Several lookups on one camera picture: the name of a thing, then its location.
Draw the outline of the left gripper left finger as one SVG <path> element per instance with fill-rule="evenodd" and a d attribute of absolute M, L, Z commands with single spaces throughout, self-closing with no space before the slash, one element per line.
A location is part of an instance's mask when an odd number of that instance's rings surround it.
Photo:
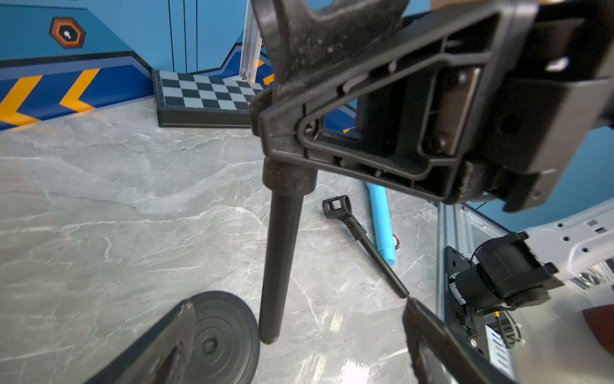
<path fill-rule="evenodd" d="M 89 383 L 181 383 L 193 351 L 195 311 L 179 302 Z"/>

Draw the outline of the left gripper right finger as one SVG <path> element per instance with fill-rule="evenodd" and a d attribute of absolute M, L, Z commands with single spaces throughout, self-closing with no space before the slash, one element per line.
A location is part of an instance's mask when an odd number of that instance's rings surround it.
<path fill-rule="evenodd" d="M 408 297 L 402 316 L 412 368 L 420 383 L 513 383 L 485 357 L 458 339 L 431 310 Z"/>

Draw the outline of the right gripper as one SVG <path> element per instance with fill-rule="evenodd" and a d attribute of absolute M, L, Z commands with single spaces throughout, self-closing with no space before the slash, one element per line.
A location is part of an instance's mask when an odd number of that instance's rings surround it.
<path fill-rule="evenodd" d="M 593 128 L 613 120 L 613 3 L 540 7 L 489 114 L 478 156 L 508 213 L 544 204 Z"/>

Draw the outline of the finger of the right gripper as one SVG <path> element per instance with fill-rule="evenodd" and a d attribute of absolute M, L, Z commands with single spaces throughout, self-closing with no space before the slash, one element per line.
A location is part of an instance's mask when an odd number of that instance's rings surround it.
<path fill-rule="evenodd" d="M 270 190 L 308 195 L 321 170 L 447 204 L 486 189 L 473 149 L 539 6 L 406 6 L 253 2 L 275 76 L 252 103 Z"/>

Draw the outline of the black round stand base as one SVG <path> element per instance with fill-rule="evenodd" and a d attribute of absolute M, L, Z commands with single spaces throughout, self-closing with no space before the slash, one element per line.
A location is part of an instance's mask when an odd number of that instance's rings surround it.
<path fill-rule="evenodd" d="M 193 352 L 185 383 L 251 383 L 260 357 L 257 320 L 238 296 L 208 291 L 193 296 Z"/>

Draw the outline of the black mic clip pole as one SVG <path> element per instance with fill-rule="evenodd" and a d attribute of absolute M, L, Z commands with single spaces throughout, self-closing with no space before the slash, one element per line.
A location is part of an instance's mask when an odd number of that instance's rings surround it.
<path fill-rule="evenodd" d="M 326 76 L 395 32 L 406 1 L 334 1 L 312 9 L 305 1 L 253 1 L 275 80 L 251 103 L 254 133 L 265 153 L 264 185 L 272 192 L 265 253 L 259 339 L 275 343 L 281 333 L 303 200 L 318 172 L 305 160 L 298 139 L 319 123 L 337 97 Z"/>
<path fill-rule="evenodd" d="M 349 229 L 353 238 L 365 248 L 374 266 L 382 273 L 385 281 L 387 281 L 394 292 L 401 299 L 407 299 L 409 291 L 382 257 L 374 243 L 368 238 L 366 229 L 354 217 L 348 195 L 324 200 L 322 202 L 322 209 L 327 219 L 337 219 Z"/>

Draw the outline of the light blue tube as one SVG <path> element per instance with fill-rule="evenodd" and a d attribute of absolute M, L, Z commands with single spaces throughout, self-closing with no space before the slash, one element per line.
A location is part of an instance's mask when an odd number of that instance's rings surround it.
<path fill-rule="evenodd" d="M 386 189 L 368 182 L 366 186 L 369 191 L 377 249 L 386 263 L 393 266 L 396 264 L 396 250 Z"/>

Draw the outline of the folded chess board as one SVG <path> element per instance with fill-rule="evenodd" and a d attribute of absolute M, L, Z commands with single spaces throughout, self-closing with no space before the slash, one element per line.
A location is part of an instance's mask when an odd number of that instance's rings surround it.
<path fill-rule="evenodd" d="M 249 103 L 263 86 L 235 78 L 152 72 L 158 125 L 249 129 Z"/>

